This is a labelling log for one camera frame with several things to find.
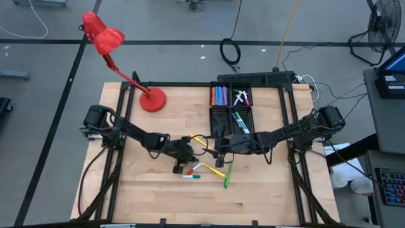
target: green marker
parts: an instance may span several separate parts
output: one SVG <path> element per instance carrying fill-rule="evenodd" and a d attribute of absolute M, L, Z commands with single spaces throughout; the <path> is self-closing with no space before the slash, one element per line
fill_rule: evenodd
<path fill-rule="evenodd" d="M 225 178 L 225 183 L 223 184 L 223 187 L 225 187 L 225 189 L 227 189 L 228 186 L 229 186 L 229 179 L 230 179 L 230 173 L 231 173 L 231 171 L 232 171 L 232 164 L 233 164 L 233 163 L 229 164 L 228 173 L 227 173 L 227 178 Z"/>

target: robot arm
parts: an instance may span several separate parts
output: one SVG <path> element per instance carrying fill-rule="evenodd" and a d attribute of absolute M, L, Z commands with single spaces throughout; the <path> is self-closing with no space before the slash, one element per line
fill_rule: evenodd
<path fill-rule="evenodd" d="M 149 153 L 161 153 L 177 160 L 173 173 L 181 174 L 183 166 L 187 162 L 198 162 L 193 155 L 192 147 L 188 145 L 191 138 L 182 137 L 178 140 L 170 140 L 169 134 L 148 133 L 136 125 L 126 121 L 123 117 L 115 114 L 114 110 L 102 105 L 93 105 L 89 108 L 83 121 L 84 128 L 80 130 L 84 135 L 99 134 L 103 137 L 102 147 L 108 149 L 120 149 L 123 146 L 122 139 L 129 136 L 139 141 Z"/>
<path fill-rule="evenodd" d="M 296 123 L 289 124 L 272 132 L 257 132 L 252 134 L 233 135 L 231 138 L 215 140 L 215 150 L 211 153 L 217 159 L 216 167 L 223 167 L 223 157 L 226 153 L 240 155 L 262 155 L 274 148 L 277 143 L 293 138 L 294 148 L 307 150 L 317 137 L 329 139 L 332 134 L 345 126 L 339 110 L 326 106 L 316 111 L 312 110 Z"/>

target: orange marker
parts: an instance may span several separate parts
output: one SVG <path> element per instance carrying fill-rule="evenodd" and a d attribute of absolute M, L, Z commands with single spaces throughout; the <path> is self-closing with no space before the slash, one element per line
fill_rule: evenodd
<path fill-rule="evenodd" d="M 211 105 L 215 105 L 215 87 L 211 88 Z"/>

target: keyboard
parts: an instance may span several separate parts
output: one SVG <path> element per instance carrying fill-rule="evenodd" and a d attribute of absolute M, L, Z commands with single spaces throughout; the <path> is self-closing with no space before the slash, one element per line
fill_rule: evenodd
<path fill-rule="evenodd" d="M 376 168 L 375 172 L 377 180 L 384 185 L 384 189 L 380 187 L 384 204 L 405 206 L 405 170 Z"/>

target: floor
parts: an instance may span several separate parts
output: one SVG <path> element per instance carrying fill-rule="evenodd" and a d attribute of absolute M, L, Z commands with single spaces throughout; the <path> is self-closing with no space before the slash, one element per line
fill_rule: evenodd
<path fill-rule="evenodd" d="M 81 17 L 93 10 L 96 3 L 101 3 L 98 15 L 107 25 L 121 30 L 126 40 L 193 41 L 189 45 L 134 42 L 122 46 L 112 57 L 123 72 L 136 70 L 144 81 L 193 82 L 208 82 L 216 80 L 219 74 L 233 73 L 223 62 L 218 45 L 205 41 L 218 42 L 231 35 L 238 0 L 207 0 L 206 9 L 199 13 L 181 8 L 176 0 L 69 0 L 67 8 L 35 4 L 38 15 L 49 28 L 46 39 L 64 40 L 65 44 L 15 44 L 7 39 L 16 37 L 0 30 L 0 41 L 3 41 L 0 68 L 28 70 L 32 75 L 28 82 L 0 81 L 0 97 L 11 98 L 15 107 L 0 132 L 0 182 L 6 183 L 0 187 L 0 227 L 14 224 L 66 80 L 71 78 L 69 74 L 83 36 L 77 29 Z M 293 5 L 293 0 L 244 1 L 234 40 L 280 41 Z M 366 30 L 369 14 L 365 0 L 301 0 L 286 41 L 346 42 L 350 36 Z M 11 0 L 0 2 L 0 22 L 0 26 L 21 35 L 44 33 L 30 8 L 23 4 L 15 6 Z M 66 40 L 71 40 L 71 44 L 66 44 Z M 405 42 L 404 32 L 399 34 L 397 42 Z M 231 56 L 229 48 L 225 51 Z M 240 73 L 269 72 L 274 67 L 277 44 L 240 48 Z M 298 48 L 285 46 L 282 58 Z M 378 59 L 378 54 L 366 47 L 358 47 L 356 51 Z M 348 47 L 303 49 L 292 53 L 285 64 L 299 75 L 309 74 L 315 81 L 327 83 L 338 96 L 363 83 L 362 71 L 370 68 L 353 58 Z M 98 103 L 103 84 L 112 81 L 120 78 L 106 68 L 94 46 L 87 45 L 75 78 L 67 82 L 72 88 L 25 225 L 69 219 L 87 149 L 87 141 L 78 128 L 88 107 Z M 316 107 L 333 101 L 327 87 L 319 85 L 319 91 L 321 96 Z M 364 86 L 353 94 L 362 92 Z M 339 100 L 335 105 L 345 115 L 356 101 Z M 374 126 L 365 97 L 347 118 L 344 130 L 334 135 L 332 141 L 353 143 L 372 133 Z M 363 221 L 370 216 L 365 196 L 355 195 L 348 187 L 336 190 L 335 195 L 342 222 L 372 227 Z"/>

